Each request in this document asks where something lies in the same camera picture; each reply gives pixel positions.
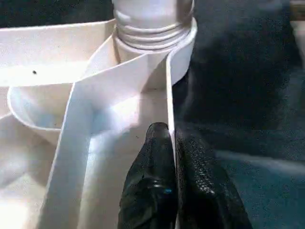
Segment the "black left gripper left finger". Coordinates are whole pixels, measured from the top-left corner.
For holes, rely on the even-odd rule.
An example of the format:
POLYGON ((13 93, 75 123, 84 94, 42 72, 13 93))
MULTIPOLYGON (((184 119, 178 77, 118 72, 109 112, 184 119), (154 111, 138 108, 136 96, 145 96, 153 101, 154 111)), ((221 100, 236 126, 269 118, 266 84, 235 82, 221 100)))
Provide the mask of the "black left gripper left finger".
POLYGON ((173 229, 176 223, 176 171, 165 123, 149 126, 133 161, 120 200, 119 229, 173 229))

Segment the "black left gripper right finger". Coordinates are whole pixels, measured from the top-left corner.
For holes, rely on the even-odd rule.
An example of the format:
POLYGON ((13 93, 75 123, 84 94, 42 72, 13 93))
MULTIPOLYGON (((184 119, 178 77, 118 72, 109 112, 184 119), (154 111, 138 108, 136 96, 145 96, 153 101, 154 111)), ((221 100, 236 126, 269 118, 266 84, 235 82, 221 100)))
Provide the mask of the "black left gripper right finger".
POLYGON ((250 229, 244 204, 213 149, 190 129, 175 130, 182 229, 250 229))

